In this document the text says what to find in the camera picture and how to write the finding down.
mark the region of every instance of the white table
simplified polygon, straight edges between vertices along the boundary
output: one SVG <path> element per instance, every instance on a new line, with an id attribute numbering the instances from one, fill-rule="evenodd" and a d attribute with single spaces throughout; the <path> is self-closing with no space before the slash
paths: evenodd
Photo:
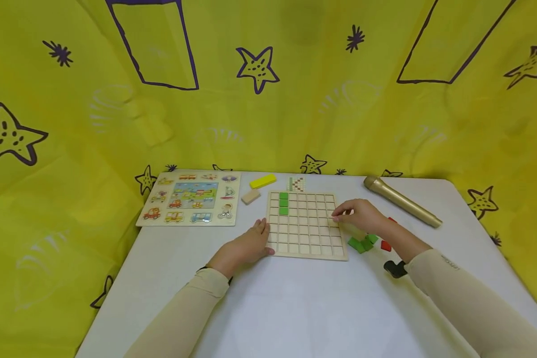
<path id="1" fill-rule="evenodd" d="M 250 181 L 268 173 L 243 173 Z M 216 250 L 266 214 L 276 174 L 234 227 L 144 227 L 109 291 L 77 358 L 120 358 L 171 297 Z M 307 191 L 338 203 L 362 197 L 495 290 L 537 328 L 537 305 L 486 231 L 446 180 L 383 178 L 443 220 L 432 229 L 362 185 L 363 177 L 306 176 Z M 475 357 L 475 352 L 411 282 L 392 279 L 376 247 L 349 261 L 270 257 L 235 276 L 205 327 L 196 358 Z"/>

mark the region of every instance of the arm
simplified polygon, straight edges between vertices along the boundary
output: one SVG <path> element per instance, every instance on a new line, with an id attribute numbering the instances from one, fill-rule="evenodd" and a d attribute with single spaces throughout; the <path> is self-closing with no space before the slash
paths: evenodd
<path id="1" fill-rule="evenodd" d="M 388 220 L 368 200 L 349 200 L 333 212 L 387 241 L 408 263 L 416 286 L 460 332 L 480 357 L 537 358 L 537 331 L 494 291 L 451 263 L 414 234 Z"/>
<path id="2" fill-rule="evenodd" d="M 224 244 L 207 268 L 199 270 L 157 314 L 124 358 L 189 357 L 238 267 L 274 254 L 273 249 L 266 247 L 269 232 L 266 219 L 257 220 L 246 233 Z"/>

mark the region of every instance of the purple rectangle drawing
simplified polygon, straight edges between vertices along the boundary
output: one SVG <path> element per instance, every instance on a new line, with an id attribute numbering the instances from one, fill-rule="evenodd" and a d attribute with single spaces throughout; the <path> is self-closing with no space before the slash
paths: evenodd
<path id="1" fill-rule="evenodd" d="M 181 5 L 181 0 L 106 0 L 107 6 L 109 7 L 109 11 L 111 12 L 111 16 L 113 17 L 113 20 L 115 22 L 115 25 L 117 26 L 117 29 L 119 33 L 121 34 L 121 38 L 123 41 L 123 44 L 126 47 L 127 52 L 129 53 L 129 57 L 131 57 L 131 61 L 133 62 L 133 65 L 135 67 L 135 70 L 137 71 L 137 74 L 139 75 L 139 78 L 141 79 L 141 82 L 144 84 L 148 84 L 151 86 L 163 86 L 167 88 L 176 88 L 178 90 L 198 90 L 198 79 L 197 79 L 197 69 L 195 67 L 194 59 L 193 59 L 193 53 L 191 51 L 191 47 L 189 44 L 189 36 L 187 34 L 186 26 L 185 26 L 185 18 L 183 16 L 183 8 Z M 178 13 L 179 13 L 179 19 L 181 22 L 182 30 L 185 37 L 185 44 L 186 49 L 188 53 L 188 59 L 190 62 L 190 67 L 193 72 L 193 80 L 194 80 L 194 86 L 193 87 L 181 87 L 181 86 L 175 86 L 174 84 L 170 83 L 164 83 L 164 82 L 158 82 L 158 81 L 150 81 L 143 76 L 143 73 L 141 72 L 141 67 L 139 64 L 139 61 L 136 60 L 135 56 L 133 55 L 133 49 L 131 48 L 131 45 L 129 41 L 126 38 L 125 35 L 125 29 L 122 26 L 122 24 L 119 22 L 119 19 L 117 18 L 117 15 L 115 14 L 113 5 L 115 4 L 123 4 L 128 6 L 138 6 L 138 5 L 164 5 L 164 4 L 171 4 L 175 3 L 177 5 Z"/>

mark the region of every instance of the gold microphone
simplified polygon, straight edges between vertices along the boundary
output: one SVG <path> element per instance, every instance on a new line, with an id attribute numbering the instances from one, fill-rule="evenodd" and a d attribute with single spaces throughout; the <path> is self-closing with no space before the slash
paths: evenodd
<path id="1" fill-rule="evenodd" d="M 390 202 L 396 204 L 400 208 L 409 212 L 410 214 L 427 223 L 428 225 L 436 228 L 441 226 L 442 221 L 439 220 L 435 215 L 431 214 L 431 212 L 427 211 L 426 209 L 420 207 L 418 204 L 414 203 L 407 197 L 401 195 L 401 193 L 397 192 L 396 190 L 393 190 L 389 185 L 385 184 L 385 182 L 377 176 L 366 177 L 364 179 L 364 186 L 370 191 L 373 191 L 385 197 Z"/>

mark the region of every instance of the child's hand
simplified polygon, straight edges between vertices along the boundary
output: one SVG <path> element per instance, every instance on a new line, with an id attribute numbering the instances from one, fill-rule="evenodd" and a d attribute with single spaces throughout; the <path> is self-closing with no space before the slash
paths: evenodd
<path id="1" fill-rule="evenodd" d="M 266 247 L 269 232 L 270 224 L 267 220 L 257 220 L 244 234 L 224 244 L 207 267 L 231 278 L 241 264 L 252 264 L 262 257 L 273 255 L 274 250 Z"/>

